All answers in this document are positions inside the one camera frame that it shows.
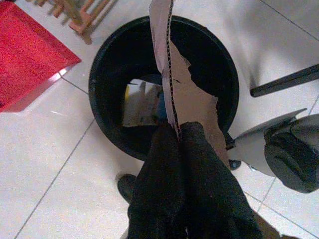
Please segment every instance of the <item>black sleeve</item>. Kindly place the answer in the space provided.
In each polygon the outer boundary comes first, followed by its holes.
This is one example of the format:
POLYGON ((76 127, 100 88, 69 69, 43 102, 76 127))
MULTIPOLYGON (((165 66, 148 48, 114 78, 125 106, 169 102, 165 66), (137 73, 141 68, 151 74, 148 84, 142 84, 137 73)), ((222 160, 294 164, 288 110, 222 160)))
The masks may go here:
POLYGON ((181 126, 190 239, 260 239, 262 233, 237 180, 197 122, 181 126))
POLYGON ((129 207, 129 239, 185 238, 181 157, 175 132, 161 126, 135 184, 129 207))

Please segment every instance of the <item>torn cardboard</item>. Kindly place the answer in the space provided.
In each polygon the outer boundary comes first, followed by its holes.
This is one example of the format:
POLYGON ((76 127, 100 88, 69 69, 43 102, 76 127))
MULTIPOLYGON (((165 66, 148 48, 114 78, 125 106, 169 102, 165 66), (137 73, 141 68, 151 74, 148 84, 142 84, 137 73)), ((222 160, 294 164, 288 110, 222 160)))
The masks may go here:
POLYGON ((150 21, 157 68, 162 74, 167 120, 178 140, 180 124, 197 121, 204 127, 207 141, 229 168, 224 135, 217 123, 217 98, 191 80, 190 63, 170 40, 170 22, 174 0, 153 0, 150 21))

